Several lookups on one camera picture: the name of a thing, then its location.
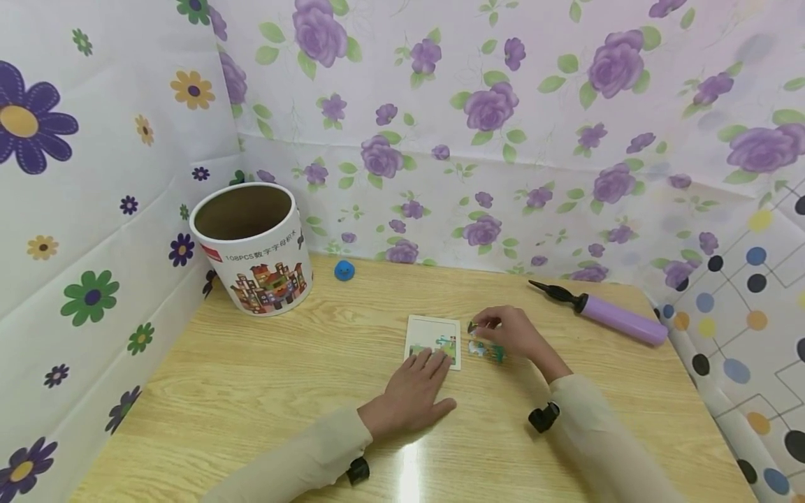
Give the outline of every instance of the wooden table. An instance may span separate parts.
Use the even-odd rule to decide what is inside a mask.
[[[217,284],[73,500],[197,501],[321,415],[380,393],[401,363],[408,315],[466,325],[508,303],[601,387],[689,501],[755,501],[670,343],[648,348],[578,318],[523,277],[356,260],[355,278],[339,282],[336,260],[315,256],[311,294],[275,318],[243,315]],[[653,316],[635,287],[557,283]],[[297,501],[586,501],[573,467],[526,421],[547,397],[533,366],[471,357],[465,337],[461,350],[442,391],[459,405],[442,423],[370,447],[372,476],[358,487],[342,477]]]

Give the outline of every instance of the beige sleeve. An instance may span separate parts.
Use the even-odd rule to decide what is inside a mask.
[[[334,484],[370,443],[357,408],[339,409],[226,477],[201,503],[288,503]]]
[[[560,413],[547,434],[576,463],[598,501],[685,501],[589,379],[573,374],[553,381],[551,400]]]

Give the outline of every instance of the small blue toy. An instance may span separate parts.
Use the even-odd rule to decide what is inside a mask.
[[[355,275],[355,266],[349,261],[342,260],[336,264],[336,278],[341,281],[349,281]]]

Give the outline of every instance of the yellow flower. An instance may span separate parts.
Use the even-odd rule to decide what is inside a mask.
[[[187,102],[190,110],[196,107],[209,108],[209,102],[215,101],[215,95],[209,90],[213,88],[209,80],[201,80],[201,75],[195,70],[188,75],[185,72],[176,72],[176,78],[171,82],[171,88],[176,91],[176,100],[179,103]]]
[[[53,255],[56,255],[56,248],[59,243],[53,241],[53,236],[37,236],[36,239],[31,239],[28,242],[28,254],[32,255],[34,260],[48,260]]]
[[[148,123],[148,119],[140,114],[139,117],[134,118],[134,122],[137,124],[137,132],[140,133],[142,142],[151,146],[154,142],[154,130],[151,129],[151,124]]]

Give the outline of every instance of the green flower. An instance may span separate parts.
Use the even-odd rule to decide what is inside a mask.
[[[188,16],[190,23],[198,24],[201,21],[201,24],[208,25],[209,24],[209,5],[207,5],[207,0],[176,0],[179,5],[176,6],[176,10],[179,11],[179,14]]]
[[[93,43],[89,41],[87,34],[80,29],[77,28],[72,31],[72,41],[76,43],[78,52],[83,52],[84,56],[89,56],[93,53]]]
[[[137,330],[131,334],[131,337],[129,337],[131,342],[129,343],[127,349],[131,351],[131,356],[134,356],[137,353],[142,353],[146,350],[146,346],[149,345],[154,339],[151,337],[153,333],[154,328],[151,326],[151,322],[137,327]]]
[[[81,275],[81,284],[68,285],[64,295],[72,299],[61,307],[62,316],[73,316],[72,326],[80,327],[89,318],[93,323],[103,320],[104,309],[111,309],[118,303],[112,294],[118,291],[120,283],[109,282],[112,273],[105,270],[99,276],[91,270]]]

